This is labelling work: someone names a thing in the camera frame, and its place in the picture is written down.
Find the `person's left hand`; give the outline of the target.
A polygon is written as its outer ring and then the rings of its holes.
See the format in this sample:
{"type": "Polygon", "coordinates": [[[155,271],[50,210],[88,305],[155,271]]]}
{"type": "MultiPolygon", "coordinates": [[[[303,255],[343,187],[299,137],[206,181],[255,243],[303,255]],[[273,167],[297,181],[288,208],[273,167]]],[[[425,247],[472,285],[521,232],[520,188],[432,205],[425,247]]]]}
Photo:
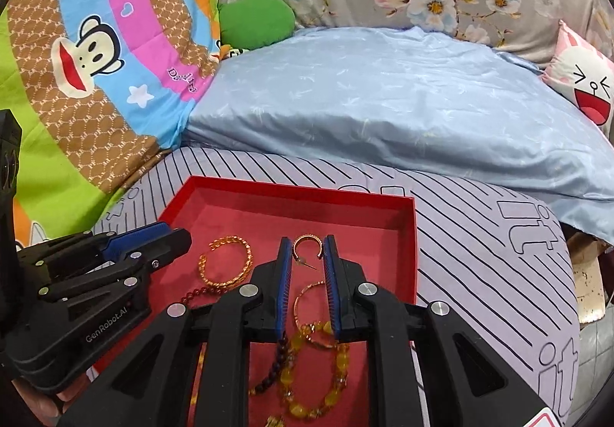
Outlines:
{"type": "Polygon", "coordinates": [[[10,383],[33,415],[34,426],[56,426],[60,417],[98,376],[98,372],[90,368],[79,375],[66,389],[55,395],[42,393],[23,378],[12,379],[10,383]]]}

